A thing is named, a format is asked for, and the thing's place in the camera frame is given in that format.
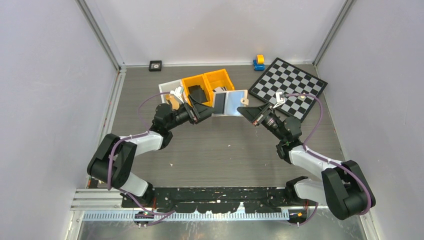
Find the beige leather card holder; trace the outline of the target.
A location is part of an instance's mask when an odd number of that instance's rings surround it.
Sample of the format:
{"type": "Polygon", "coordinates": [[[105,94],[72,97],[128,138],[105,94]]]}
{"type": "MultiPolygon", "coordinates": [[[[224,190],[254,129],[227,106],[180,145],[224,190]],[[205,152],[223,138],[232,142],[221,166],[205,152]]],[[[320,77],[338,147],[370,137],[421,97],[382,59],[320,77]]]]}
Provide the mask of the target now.
{"type": "Polygon", "coordinates": [[[214,92],[212,107],[215,112],[213,117],[241,117],[242,114],[237,110],[238,107],[247,107],[249,105],[248,90],[227,90],[214,92]]]}

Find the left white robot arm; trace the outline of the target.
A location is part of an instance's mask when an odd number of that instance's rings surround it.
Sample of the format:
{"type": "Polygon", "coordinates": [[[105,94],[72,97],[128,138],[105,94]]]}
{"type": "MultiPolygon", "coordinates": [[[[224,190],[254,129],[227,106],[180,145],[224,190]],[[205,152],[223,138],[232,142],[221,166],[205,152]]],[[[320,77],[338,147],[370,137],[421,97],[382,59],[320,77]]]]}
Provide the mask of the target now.
{"type": "Polygon", "coordinates": [[[132,173],[136,156],[158,151],[172,140],[172,129],[188,122],[196,125],[211,117],[215,109],[196,101],[192,96],[178,109],[161,103],[155,109],[152,125],[148,131],[136,135],[118,136],[108,133],[97,147],[87,166],[87,174],[114,188],[130,193],[141,207],[153,202],[153,187],[148,181],[132,173]]]}

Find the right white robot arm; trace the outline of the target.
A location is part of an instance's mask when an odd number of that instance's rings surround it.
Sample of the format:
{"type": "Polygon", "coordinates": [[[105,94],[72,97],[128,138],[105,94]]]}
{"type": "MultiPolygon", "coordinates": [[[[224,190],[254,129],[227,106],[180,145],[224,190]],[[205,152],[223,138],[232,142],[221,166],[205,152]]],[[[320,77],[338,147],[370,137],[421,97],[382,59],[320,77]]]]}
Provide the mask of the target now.
{"type": "Polygon", "coordinates": [[[253,126],[264,126],[278,138],[278,157],[303,168],[318,179],[300,176],[286,182],[285,198],[291,205],[310,200],[328,206],[339,220],[364,215],[376,205],[376,198],[353,160],[339,161],[311,150],[300,140],[301,122],[290,116],[281,120],[270,104],[239,106],[237,111],[253,126]]]}

